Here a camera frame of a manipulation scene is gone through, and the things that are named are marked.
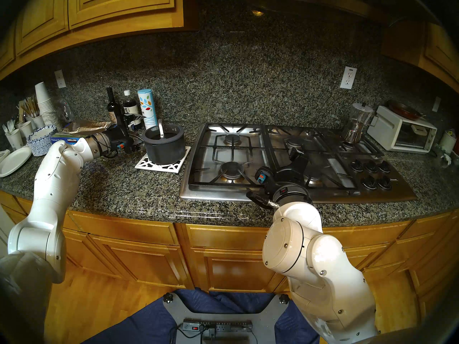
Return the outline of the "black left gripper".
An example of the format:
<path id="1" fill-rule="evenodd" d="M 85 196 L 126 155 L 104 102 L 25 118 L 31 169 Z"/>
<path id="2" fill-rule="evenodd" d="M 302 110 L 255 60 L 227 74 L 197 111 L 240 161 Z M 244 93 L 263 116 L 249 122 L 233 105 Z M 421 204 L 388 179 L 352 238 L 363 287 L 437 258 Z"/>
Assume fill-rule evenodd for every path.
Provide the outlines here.
<path id="1" fill-rule="evenodd" d="M 117 123 L 105 131 L 105 135 L 108 137 L 111 145 L 111 151 L 122 150 L 126 154 L 132 154 L 143 150 L 143 143 L 134 144 L 134 140 L 128 133 L 123 114 L 121 112 L 115 112 L 115 116 Z M 126 113 L 125 118 L 127 120 L 142 120 L 144 116 L 134 113 Z"/>

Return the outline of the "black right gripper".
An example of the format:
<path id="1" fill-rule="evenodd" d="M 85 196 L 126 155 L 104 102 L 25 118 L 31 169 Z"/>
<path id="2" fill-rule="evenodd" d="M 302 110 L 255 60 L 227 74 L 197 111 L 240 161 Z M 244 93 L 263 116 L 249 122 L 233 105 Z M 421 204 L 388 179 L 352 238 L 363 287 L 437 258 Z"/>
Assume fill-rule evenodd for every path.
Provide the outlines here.
<path id="1" fill-rule="evenodd" d="M 304 173 L 309 163 L 309 159 L 304 153 L 296 148 L 289 149 L 290 164 L 276 170 L 276 182 L 295 183 L 301 186 L 306 186 Z"/>

